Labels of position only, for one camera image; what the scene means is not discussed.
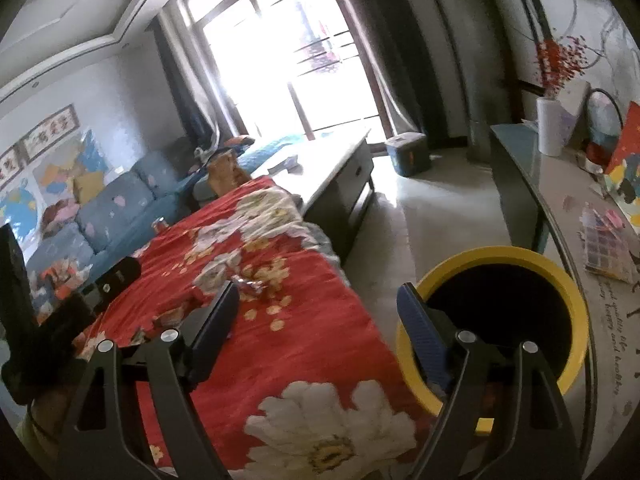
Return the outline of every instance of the picture frame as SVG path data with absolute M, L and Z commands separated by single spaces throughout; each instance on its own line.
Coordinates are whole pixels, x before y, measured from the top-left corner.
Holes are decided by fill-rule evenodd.
M 0 155 L 0 190 L 4 189 L 23 169 L 20 150 L 18 145 L 14 144 Z
M 20 140 L 22 152 L 27 162 L 33 162 L 51 146 L 79 127 L 80 121 L 72 104 L 51 114 Z

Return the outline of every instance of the cooler box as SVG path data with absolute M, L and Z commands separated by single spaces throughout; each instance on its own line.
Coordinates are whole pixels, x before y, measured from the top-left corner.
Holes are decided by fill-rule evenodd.
M 388 139 L 385 144 L 398 175 L 414 176 L 431 167 L 425 134 L 407 132 Z

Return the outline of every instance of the small can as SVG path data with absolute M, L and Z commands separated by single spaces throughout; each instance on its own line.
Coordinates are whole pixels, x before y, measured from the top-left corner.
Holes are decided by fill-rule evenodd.
M 151 224 L 151 227 L 154 229 L 154 232 L 159 235 L 169 228 L 169 224 L 164 218 L 160 217 L 154 220 L 154 222 Z

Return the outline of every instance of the white flower pattern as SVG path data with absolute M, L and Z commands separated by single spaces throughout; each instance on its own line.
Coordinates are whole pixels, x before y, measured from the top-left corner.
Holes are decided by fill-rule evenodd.
M 268 233 L 272 238 L 284 232 L 271 233 L 275 228 L 286 229 L 293 221 L 302 221 L 289 195 L 277 188 L 261 189 L 243 196 L 236 205 L 236 212 L 229 218 L 198 229 L 193 247 L 185 254 L 185 260 L 205 253 L 215 244 L 227 240 L 236 231 L 242 233 L 242 241 L 256 240 Z
M 266 415 L 250 416 L 244 432 L 266 446 L 249 450 L 234 480 L 360 480 L 416 446 L 415 423 L 393 413 L 377 381 L 360 382 L 351 399 L 356 409 L 345 410 L 333 384 L 301 381 L 264 399 Z
M 202 272 L 193 280 L 193 285 L 197 286 L 206 296 L 214 296 L 225 283 L 229 268 L 240 272 L 238 268 L 240 257 L 240 249 L 232 253 L 219 254 L 202 269 Z

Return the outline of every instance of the bed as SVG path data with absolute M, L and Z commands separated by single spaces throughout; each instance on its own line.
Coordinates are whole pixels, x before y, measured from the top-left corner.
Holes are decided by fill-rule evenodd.
M 241 293 L 230 338 L 192 393 L 223 464 L 236 480 L 395 478 L 433 420 L 322 238 L 287 192 L 253 180 L 136 253 L 142 276 L 88 330 L 83 355 L 208 304 L 230 274 L 261 280 L 260 296 Z M 139 396 L 154 460 L 170 467 L 148 385 Z

